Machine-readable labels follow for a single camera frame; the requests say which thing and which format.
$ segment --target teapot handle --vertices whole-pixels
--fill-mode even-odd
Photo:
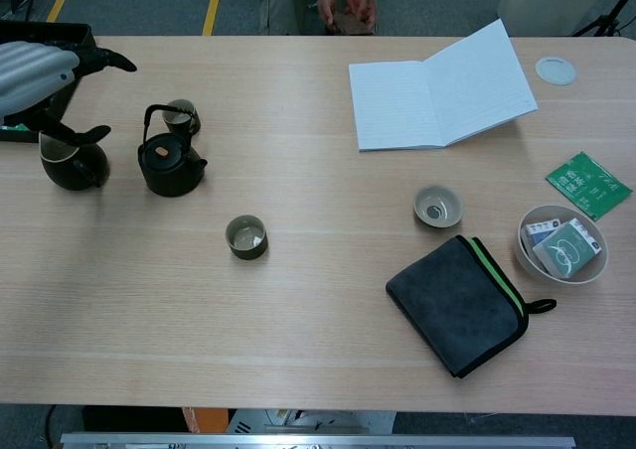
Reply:
[[[169,106],[167,104],[151,104],[146,108],[146,112],[143,117],[143,144],[146,144],[146,138],[148,136],[148,128],[150,127],[150,118],[152,117],[152,113],[155,111],[172,111],[174,113],[183,113],[189,115],[191,118],[195,117],[195,113],[190,111],[189,109],[178,108],[176,106]],[[190,147],[190,141],[192,136],[188,137],[188,147]]]

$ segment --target gray carpet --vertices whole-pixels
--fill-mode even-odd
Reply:
[[[617,0],[598,0],[582,22],[608,13]],[[37,0],[33,18],[46,19],[54,0]],[[84,22],[96,35],[200,35],[209,0],[67,0],[59,21]],[[496,18],[499,0],[378,0],[380,35],[466,36]],[[0,14],[8,7],[0,0]],[[636,0],[625,8],[623,23],[636,16]],[[23,14],[15,19],[20,20]],[[254,35],[258,0],[221,0],[216,35]],[[315,11],[309,33],[321,34]],[[636,23],[623,31],[636,39]],[[46,447],[42,434],[47,406],[0,405],[3,447]],[[80,408],[59,406],[52,420],[54,438],[82,430]],[[395,432],[420,434],[545,434],[573,435],[584,449],[636,447],[636,419],[586,416],[401,413]]]

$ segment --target notebook page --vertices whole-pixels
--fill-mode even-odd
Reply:
[[[424,66],[444,145],[538,109],[501,20]]]
[[[422,62],[349,65],[361,151],[443,146]]]

